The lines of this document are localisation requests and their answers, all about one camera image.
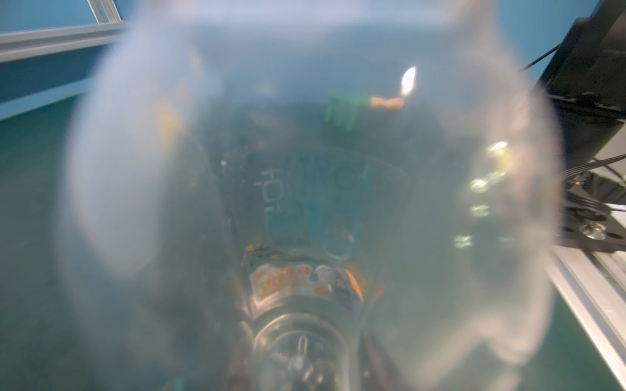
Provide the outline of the round clear plastic bottle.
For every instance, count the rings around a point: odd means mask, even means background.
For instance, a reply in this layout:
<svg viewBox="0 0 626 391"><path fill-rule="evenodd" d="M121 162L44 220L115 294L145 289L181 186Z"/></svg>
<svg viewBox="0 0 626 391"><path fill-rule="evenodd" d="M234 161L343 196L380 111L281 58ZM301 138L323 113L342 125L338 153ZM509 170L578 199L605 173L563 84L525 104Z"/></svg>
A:
<svg viewBox="0 0 626 391"><path fill-rule="evenodd" d="M493 1L139 1L65 150L103 390L517 390L559 149ZM324 122L331 95L403 97Z"/></svg>

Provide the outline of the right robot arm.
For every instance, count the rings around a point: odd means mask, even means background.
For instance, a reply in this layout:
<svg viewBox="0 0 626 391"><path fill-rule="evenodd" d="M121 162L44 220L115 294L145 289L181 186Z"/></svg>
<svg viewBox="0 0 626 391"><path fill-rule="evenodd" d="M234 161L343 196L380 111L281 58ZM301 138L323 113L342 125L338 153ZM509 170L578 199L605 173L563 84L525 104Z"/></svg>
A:
<svg viewBox="0 0 626 391"><path fill-rule="evenodd" d="M578 18L540 77L562 129L567 169L592 160L625 122L625 2Z"/></svg>

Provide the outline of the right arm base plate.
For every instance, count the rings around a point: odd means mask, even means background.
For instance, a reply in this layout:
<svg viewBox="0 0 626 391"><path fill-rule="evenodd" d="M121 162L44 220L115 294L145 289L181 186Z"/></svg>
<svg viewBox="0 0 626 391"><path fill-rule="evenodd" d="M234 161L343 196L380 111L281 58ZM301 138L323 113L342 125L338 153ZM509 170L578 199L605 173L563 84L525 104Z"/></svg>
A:
<svg viewBox="0 0 626 391"><path fill-rule="evenodd" d="M608 205L574 185L565 191L562 206L561 246L597 253L625 251L625 226Z"/></svg>

